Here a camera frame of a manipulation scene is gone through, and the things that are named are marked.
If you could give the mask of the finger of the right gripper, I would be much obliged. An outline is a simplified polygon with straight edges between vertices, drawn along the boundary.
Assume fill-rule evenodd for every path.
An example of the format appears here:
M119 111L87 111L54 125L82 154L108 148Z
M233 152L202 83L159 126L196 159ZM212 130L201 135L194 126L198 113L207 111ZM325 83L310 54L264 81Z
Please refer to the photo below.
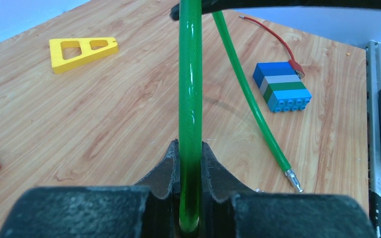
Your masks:
M381 0L200 0L202 14L256 7L338 7L381 10Z

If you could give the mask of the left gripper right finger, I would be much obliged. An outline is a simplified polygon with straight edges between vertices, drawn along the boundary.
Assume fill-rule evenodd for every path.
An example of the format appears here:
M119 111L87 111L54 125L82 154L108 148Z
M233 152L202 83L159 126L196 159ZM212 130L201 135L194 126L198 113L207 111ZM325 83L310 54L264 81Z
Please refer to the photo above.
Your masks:
M363 208L335 194L256 192L202 145L202 238L374 238Z

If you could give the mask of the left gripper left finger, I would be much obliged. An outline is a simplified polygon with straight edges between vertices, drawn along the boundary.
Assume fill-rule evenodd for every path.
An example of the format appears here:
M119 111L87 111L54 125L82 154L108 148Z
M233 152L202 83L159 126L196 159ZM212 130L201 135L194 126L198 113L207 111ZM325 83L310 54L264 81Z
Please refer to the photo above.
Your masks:
M13 205L0 238L172 238L178 141L129 186L42 186Z

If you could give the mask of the green cable lock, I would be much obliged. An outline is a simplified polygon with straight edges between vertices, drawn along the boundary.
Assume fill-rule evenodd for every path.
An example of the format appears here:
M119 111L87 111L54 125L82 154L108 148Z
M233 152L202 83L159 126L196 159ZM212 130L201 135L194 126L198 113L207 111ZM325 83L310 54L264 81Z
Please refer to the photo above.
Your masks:
M243 73L223 16L211 13L240 87L269 149L292 186L302 192L295 172L270 131ZM199 0L182 0L171 9L179 22L179 158L181 195L179 225L186 233L199 225L202 159L202 7Z

